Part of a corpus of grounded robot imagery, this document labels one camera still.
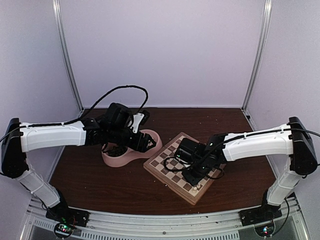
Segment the pink double bowl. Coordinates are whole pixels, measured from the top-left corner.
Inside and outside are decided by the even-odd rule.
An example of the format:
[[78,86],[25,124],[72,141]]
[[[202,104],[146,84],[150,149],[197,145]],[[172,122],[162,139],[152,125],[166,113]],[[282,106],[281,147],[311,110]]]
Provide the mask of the pink double bowl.
[[146,152],[134,151],[131,148],[127,148],[126,152],[120,156],[109,156],[107,153],[101,153],[102,159],[106,165],[113,168],[119,168],[127,165],[128,163],[137,160],[137,159],[149,159],[155,155],[162,147],[163,143],[159,134],[150,129],[141,130],[142,133],[149,134],[153,140],[156,142],[155,147],[149,149]]

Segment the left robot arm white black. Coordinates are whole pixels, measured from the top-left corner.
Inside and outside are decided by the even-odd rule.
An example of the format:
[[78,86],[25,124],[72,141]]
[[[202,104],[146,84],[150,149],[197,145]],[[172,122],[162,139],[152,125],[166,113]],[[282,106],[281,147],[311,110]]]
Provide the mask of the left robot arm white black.
[[149,116],[146,110],[132,113],[128,107],[112,103],[97,118],[78,118],[73,122],[30,124],[13,118],[1,139],[1,174],[19,181],[43,201],[49,213],[67,222],[72,218],[72,211],[63,194],[27,164],[26,153],[60,146],[102,145],[105,150],[111,143],[139,153],[140,158],[147,157],[162,144],[156,132],[139,130]]

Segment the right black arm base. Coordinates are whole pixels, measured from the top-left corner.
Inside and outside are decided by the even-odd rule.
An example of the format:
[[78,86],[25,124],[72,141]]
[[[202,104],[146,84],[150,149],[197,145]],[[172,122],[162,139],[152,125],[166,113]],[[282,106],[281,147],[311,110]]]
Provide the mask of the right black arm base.
[[254,226],[255,233],[262,238],[271,237],[276,232],[274,220],[282,216],[281,210],[263,210],[262,207],[241,210],[239,212],[242,226]]

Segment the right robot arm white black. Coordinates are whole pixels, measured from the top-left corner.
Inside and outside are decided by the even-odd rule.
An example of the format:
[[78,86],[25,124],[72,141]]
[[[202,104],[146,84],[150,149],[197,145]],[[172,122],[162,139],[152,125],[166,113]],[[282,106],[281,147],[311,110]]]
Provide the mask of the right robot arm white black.
[[221,164],[250,157],[287,155],[284,170],[264,193],[262,205],[256,210],[258,219],[266,221],[280,208],[300,179],[317,169],[319,164],[312,134],[298,117],[293,116],[288,123],[271,129],[215,134],[207,144],[183,138],[174,156],[186,163],[182,174],[195,186]]

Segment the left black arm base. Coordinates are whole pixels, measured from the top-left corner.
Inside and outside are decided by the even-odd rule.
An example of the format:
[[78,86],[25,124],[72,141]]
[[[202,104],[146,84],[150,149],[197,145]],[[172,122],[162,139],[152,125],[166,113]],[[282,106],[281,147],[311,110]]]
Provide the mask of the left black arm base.
[[79,227],[86,227],[89,216],[88,211],[74,208],[69,208],[66,214],[58,214],[52,210],[47,210],[45,215],[46,218],[57,222],[53,227],[53,233],[60,239],[70,237]]

